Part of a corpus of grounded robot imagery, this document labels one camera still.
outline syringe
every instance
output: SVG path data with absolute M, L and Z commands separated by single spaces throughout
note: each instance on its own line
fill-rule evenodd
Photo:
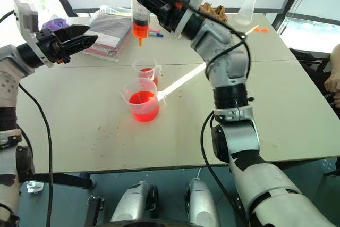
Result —
M 142 46 L 143 38 L 148 37 L 150 11 L 132 0 L 132 33 L 138 37 L 139 46 Z

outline white table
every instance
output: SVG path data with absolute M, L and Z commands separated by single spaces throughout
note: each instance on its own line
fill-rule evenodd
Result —
M 228 15 L 231 24 L 234 24 L 234 14 Z M 67 18 L 68 23 L 88 24 L 90 18 Z M 254 26 L 267 28 L 268 33 L 254 32 L 249 35 L 247 42 L 251 52 L 253 62 L 257 61 L 277 61 L 295 60 L 294 55 L 289 51 L 276 31 L 263 14 L 254 14 L 252 23 L 246 27 L 235 26 L 239 31 L 247 32 Z M 158 24 L 156 17 L 151 17 L 150 26 L 159 28 L 164 34 L 164 38 L 148 37 L 143 40 L 143 46 L 139 47 L 138 40 L 132 37 L 124 48 L 119 62 L 98 60 L 97 58 L 84 53 L 77 53 L 72 56 L 71 63 L 67 66 L 126 66 L 137 57 L 155 58 L 159 65 L 168 64 L 199 64 L 202 58 L 191 49 L 190 42 L 185 38 L 177 39 L 174 34 L 170 34 Z M 63 68 L 64 65 L 55 65 L 56 68 Z
M 164 65 L 159 89 L 196 66 Z M 199 134 L 214 107 L 213 92 L 204 74 L 170 94 L 168 106 L 149 123 L 134 120 L 118 94 L 132 76 L 129 66 L 65 65 L 38 69 L 22 80 L 49 120 L 54 172 L 204 165 Z M 297 61 L 253 62 L 248 92 L 255 98 L 252 105 L 265 160 L 340 155 L 340 121 Z M 46 173 L 46 129 L 34 103 L 22 92 L 17 113 L 18 123 L 32 141 L 36 172 Z M 208 159 L 220 164 L 214 157 L 208 128 L 205 134 Z

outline brown debris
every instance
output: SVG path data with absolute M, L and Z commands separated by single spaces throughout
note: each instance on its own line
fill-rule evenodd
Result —
M 221 5 L 214 8 L 211 6 L 210 3 L 205 2 L 203 5 L 200 6 L 199 11 L 201 11 L 202 13 L 210 14 L 212 17 L 215 17 L 222 22 L 228 21 L 228 17 L 225 14 L 225 8 Z

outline floor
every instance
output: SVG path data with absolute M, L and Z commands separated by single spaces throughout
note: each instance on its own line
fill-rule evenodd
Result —
M 335 159 L 318 160 L 292 167 L 285 173 L 300 190 L 318 207 L 318 209 L 336 226 L 340 226 L 340 177 L 323 178 L 322 174 L 332 171 Z M 214 168 L 225 184 L 227 190 L 236 195 L 233 176 L 226 167 Z M 93 190 L 54 185 L 54 200 L 51 226 L 81 227 L 87 212 L 86 201 L 90 195 L 105 198 L 105 208 L 99 214 L 98 223 L 106 223 L 111 219 L 115 206 L 121 195 L 132 184 L 141 180 L 155 183 L 159 190 L 159 217 L 171 220 L 187 221 L 184 209 L 184 189 L 187 181 L 197 176 L 198 169 L 162 170 L 147 172 L 128 172 L 112 174 L 95 174 L 97 181 Z M 226 198 L 222 195 L 209 171 L 204 168 L 200 179 L 209 187 L 217 205 L 221 226 L 234 227 L 234 213 Z M 48 186 L 42 192 L 28 194 L 26 186 L 21 188 L 19 205 L 21 226 L 45 226 Z

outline robotic arm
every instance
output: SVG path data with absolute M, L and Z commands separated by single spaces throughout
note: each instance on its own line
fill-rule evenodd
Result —
M 20 80 L 44 64 L 68 63 L 70 55 L 90 47 L 98 38 L 83 35 L 89 27 L 81 25 L 39 31 L 34 7 L 19 1 L 15 1 L 14 15 L 27 43 L 0 48 L 0 226 L 17 225 L 20 183 L 34 175 L 31 150 L 18 145 L 21 130 L 15 107 Z
M 245 85 L 250 65 L 246 52 L 236 48 L 210 63 L 235 45 L 231 32 L 184 4 L 187 1 L 197 9 L 202 0 L 137 1 L 154 13 L 166 30 L 190 40 L 207 63 L 214 117 L 219 123 L 211 132 L 214 153 L 229 163 L 250 225 L 333 226 L 278 167 L 260 157 L 260 140 Z

